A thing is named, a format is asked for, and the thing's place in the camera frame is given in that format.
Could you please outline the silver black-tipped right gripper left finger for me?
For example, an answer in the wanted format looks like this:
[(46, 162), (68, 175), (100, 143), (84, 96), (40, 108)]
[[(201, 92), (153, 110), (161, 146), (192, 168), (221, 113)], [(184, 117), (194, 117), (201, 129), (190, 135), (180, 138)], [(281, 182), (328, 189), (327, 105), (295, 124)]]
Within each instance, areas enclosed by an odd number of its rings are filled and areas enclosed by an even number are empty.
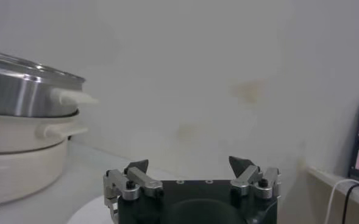
[(141, 193), (151, 198), (159, 198), (163, 193), (163, 183), (146, 174), (147, 159), (131, 162), (123, 171), (107, 170), (103, 176), (104, 204), (115, 213), (114, 204), (119, 198), (136, 201)]

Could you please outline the silver black-tipped right gripper right finger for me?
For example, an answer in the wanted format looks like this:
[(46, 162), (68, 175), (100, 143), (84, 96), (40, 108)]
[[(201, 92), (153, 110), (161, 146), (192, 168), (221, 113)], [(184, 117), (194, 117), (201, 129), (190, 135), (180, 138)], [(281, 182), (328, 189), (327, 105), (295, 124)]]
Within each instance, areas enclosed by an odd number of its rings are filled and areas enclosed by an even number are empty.
[(269, 167), (263, 172), (251, 160), (235, 156), (229, 156), (229, 164), (236, 177), (230, 181), (230, 185), (240, 196), (247, 196), (252, 191), (261, 200), (280, 197), (282, 184), (278, 168)]

